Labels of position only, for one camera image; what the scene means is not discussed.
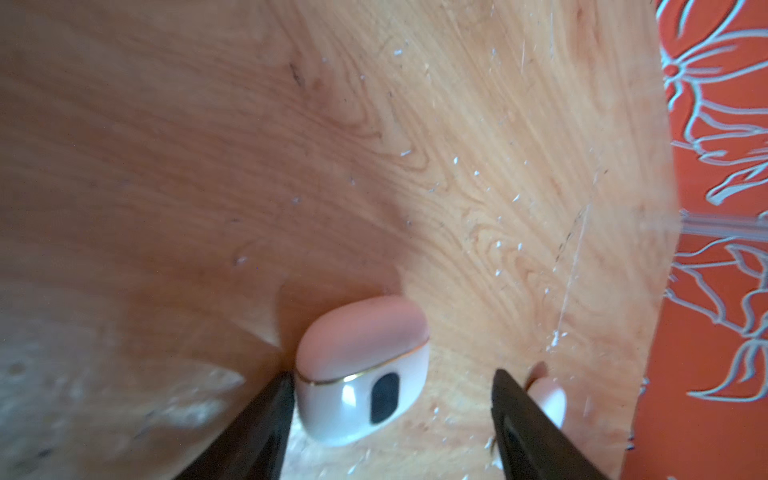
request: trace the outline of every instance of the small white object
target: small white object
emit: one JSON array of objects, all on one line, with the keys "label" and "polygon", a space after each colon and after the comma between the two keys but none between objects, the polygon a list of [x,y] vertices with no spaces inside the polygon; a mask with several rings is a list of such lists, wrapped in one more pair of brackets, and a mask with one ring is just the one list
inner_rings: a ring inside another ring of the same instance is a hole
[{"label": "small white object", "polygon": [[326,313],[296,352],[304,429],[334,446],[370,435],[413,405],[428,366],[429,326],[410,300],[381,296]]},{"label": "small white object", "polygon": [[528,394],[547,418],[561,429],[565,421],[565,409],[568,405],[565,390],[553,379],[544,377],[531,384]]}]

